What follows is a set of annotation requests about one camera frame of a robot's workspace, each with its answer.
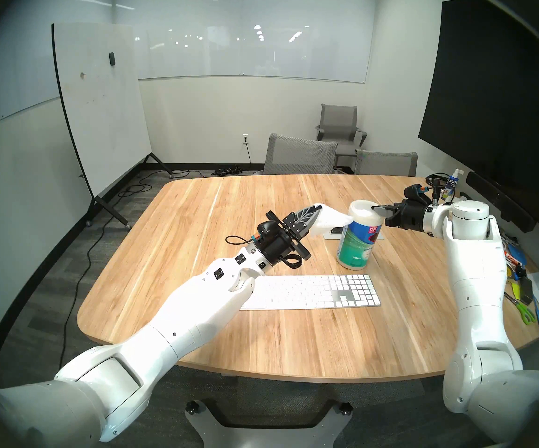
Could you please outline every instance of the television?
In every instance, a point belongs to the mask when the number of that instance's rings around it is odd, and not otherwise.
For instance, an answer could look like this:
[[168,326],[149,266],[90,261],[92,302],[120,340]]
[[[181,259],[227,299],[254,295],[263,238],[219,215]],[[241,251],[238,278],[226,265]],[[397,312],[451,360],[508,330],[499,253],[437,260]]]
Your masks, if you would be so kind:
[[539,37],[487,0],[444,1],[419,138],[539,222]]

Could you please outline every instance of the floor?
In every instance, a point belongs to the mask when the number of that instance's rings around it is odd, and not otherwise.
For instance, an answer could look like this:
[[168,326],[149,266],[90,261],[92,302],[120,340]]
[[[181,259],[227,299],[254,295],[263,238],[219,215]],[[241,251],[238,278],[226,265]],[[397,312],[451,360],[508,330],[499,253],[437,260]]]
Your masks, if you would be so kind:
[[[141,172],[133,183],[149,173]],[[168,176],[157,173],[145,182],[152,186],[150,191],[125,197],[116,205],[133,223],[168,182]],[[0,388],[49,381],[58,371],[62,329],[75,285],[87,267],[87,250],[108,219],[101,212],[93,226],[82,231],[23,308],[0,352]],[[92,266],[80,284],[68,324],[64,363],[95,345],[77,327],[77,310],[125,235],[121,223],[112,220],[91,251]],[[183,413],[184,404],[193,399],[204,400],[224,424],[289,426],[311,423],[328,400],[349,401],[354,415],[336,440],[337,448],[492,445],[465,415],[447,411],[441,387],[442,377],[381,384],[301,384],[222,377],[175,366],[155,387],[141,417],[108,446],[202,447]]]

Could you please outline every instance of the chair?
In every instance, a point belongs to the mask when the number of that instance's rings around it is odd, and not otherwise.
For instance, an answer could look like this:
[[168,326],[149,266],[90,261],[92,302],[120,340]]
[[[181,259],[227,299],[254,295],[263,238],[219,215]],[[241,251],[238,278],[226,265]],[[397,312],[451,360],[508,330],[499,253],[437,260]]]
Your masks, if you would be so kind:
[[416,176],[418,159],[416,152],[395,154],[358,149],[354,173],[355,175]]
[[[357,128],[357,107],[321,105],[321,121],[315,127],[317,141],[336,141],[336,156],[356,156],[356,150],[362,146],[367,132]],[[356,133],[362,133],[360,144],[354,144]]]
[[269,135],[263,175],[331,175],[336,143]]

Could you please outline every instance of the green scissors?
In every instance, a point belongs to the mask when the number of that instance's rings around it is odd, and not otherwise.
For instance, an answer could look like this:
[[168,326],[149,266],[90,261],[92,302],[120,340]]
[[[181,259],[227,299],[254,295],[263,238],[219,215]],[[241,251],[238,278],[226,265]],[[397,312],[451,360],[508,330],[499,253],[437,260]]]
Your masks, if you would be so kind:
[[514,305],[516,305],[516,308],[518,308],[518,311],[520,311],[520,316],[522,316],[522,322],[526,325],[531,324],[532,322],[535,322],[537,318],[535,318],[535,315],[529,310],[525,305],[520,303],[518,300],[513,299],[504,292],[504,297],[506,297],[510,302],[512,302]]

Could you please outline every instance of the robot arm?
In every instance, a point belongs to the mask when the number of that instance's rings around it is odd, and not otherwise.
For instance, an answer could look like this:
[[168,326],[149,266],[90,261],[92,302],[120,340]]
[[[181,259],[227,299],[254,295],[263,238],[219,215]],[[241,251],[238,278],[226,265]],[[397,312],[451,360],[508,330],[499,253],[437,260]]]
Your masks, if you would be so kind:
[[496,442],[516,435],[539,400],[539,371],[522,370],[504,329],[504,249],[487,204],[461,201],[434,207],[419,185],[393,206],[374,207],[387,226],[444,240],[448,278],[458,311],[456,349],[445,370],[443,399],[466,413]]
[[252,294],[255,278],[280,262],[298,268],[311,257],[300,242],[303,237],[352,222],[323,204],[292,212],[283,221],[271,211],[266,216],[269,220],[235,257],[215,260],[173,291],[129,339],[91,348],[53,381],[1,389],[4,422],[28,446],[112,440],[145,410],[163,375],[228,324]]

